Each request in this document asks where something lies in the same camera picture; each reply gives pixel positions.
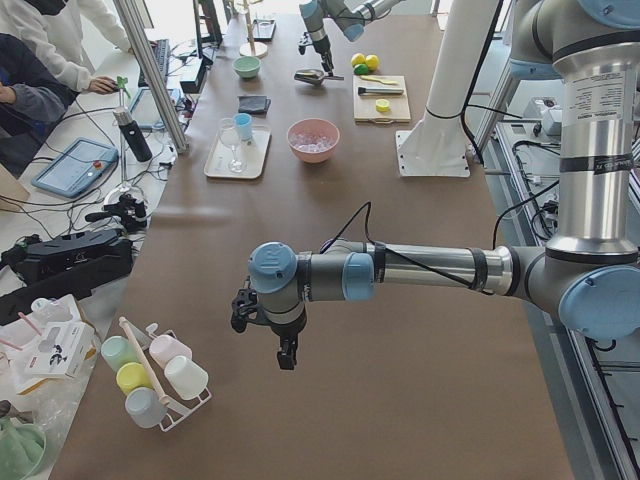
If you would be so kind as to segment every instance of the person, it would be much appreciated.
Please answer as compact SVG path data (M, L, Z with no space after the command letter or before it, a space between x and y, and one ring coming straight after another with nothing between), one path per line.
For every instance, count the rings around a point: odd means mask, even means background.
M0 33L0 163L19 176L75 94L17 38Z
M22 40L53 76L75 92L108 94L117 90L107 76L93 76L94 68L82 48L82 19L124 52L131 43L103 0L2 0L5 29Z

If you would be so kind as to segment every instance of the ur robot arm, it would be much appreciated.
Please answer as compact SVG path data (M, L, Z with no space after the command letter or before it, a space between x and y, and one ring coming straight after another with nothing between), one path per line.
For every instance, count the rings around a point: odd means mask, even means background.
M355 42L364 32L364 26L374 20L386 16L398 3L404 0L372 0L363 2L354 10L350 10L344 0L306 0L300 3L300 14L307 31L298 44L301 54L309 46L313 46L322 59L322 68L330 76L333 75L333 59L331 43L324 30L324 18L331 18L344 36Z
M261 245L232 326L269 326L280 337L281 368L296 364L305 302L367 300L376 283L514 296L594 340L640 327L638 248L626 236L640 4L519 0L515 13L516 74L535 77L552 65L565 83L557 233L545 247L494 250L338 241L296 255L282 243Z

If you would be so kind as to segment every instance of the paper box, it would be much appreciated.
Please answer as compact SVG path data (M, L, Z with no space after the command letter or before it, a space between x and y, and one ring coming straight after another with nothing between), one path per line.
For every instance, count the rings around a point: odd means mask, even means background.
M49 322L24 373L41 378L74 378L92 348L93 327L83 322Z

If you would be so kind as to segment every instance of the white tray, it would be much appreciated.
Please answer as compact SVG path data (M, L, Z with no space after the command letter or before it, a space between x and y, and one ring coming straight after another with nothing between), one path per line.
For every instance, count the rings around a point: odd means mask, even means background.
M229 162L233 158L231 149L218 141L209 152L207 163L204 166L204 174L211 178L233 178L238 180L252 180L262 175L264 160L267 156L267 148L271 140L271 128L267 125L253 126L253 139L242 142L236 154L238 158L246 158L247 169L242 173L234 173L229 170Z

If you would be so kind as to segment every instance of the brown tabletop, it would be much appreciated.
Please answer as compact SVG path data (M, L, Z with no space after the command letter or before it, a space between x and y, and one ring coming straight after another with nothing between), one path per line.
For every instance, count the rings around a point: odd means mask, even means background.
M251 81L231 69L245 33L232 22L188 130L189 155L171 173L129 279L122 313L175 330L210 373L213 400L169 433L140 429L100 359L51 478L572 478L518 300L379 285L369 302L311 303L294 372L278 369L267 328L231 329L230 302L257 245L317 251L368 200L376 240L490 248L496 215L481 168L468 179L402 178L399 127L353 121L357 51L376 53L379 73L405 75L411 126L422 117L441 41L435 19L389 17L356 44L326 23L346 79L315 88L293 80L296 69L319 65L312 51L298 54L297 16L277 18ZM273 132L264 173L210 180L203 167L217 121L242 94L272 99L255 120ZM324 164L303 164L288 149L287 128L305 117L341 130ZM364 239L362 221L347 236Z

